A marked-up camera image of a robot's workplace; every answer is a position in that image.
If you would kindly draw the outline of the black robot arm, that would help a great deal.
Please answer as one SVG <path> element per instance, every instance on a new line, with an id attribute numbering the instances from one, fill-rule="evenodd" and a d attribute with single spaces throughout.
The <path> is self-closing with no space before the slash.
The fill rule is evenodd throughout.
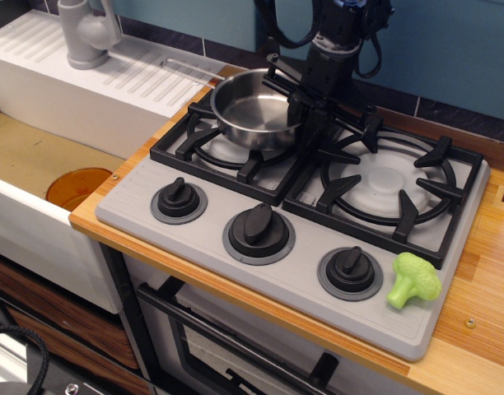
<path id="1" fill-rule="evenodd" d="M 269 34 L 284 48 L 309 47 L 306 60 L 272 53 L 264 84 L 286 95 L 287 118 L 298 123 L 299 151 L 314 149 L 327 136 L 335 119 L 351 122 L 355 138 L 377 152 L 383 119 L 352 79 L 359 73 L 359 53 L 366 40 L 380 49 L 377 32 L 388 25 L 394 9 L 388 1 L 314 1 L 306 36 L 293 41 L 278 27 L 273 6 L 255 3 Z"/>

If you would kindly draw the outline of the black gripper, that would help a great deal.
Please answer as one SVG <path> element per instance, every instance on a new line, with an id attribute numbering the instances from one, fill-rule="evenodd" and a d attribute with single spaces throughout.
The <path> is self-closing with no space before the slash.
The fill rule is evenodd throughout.
<path id="1" fill-rule="evenodd" d="M 342 107 L 360 114 L 353 123 L 362 134 L 375 134 L 383 126 L 376 107 L 352 79 L 361 47 L 313 43 L 301 64 L 275 53 L 268 56 L 264 83 L 287 97 L 287 125 L 301 125 L 301 158 L 320 148 L 336 118 L 349 118 Z"/>

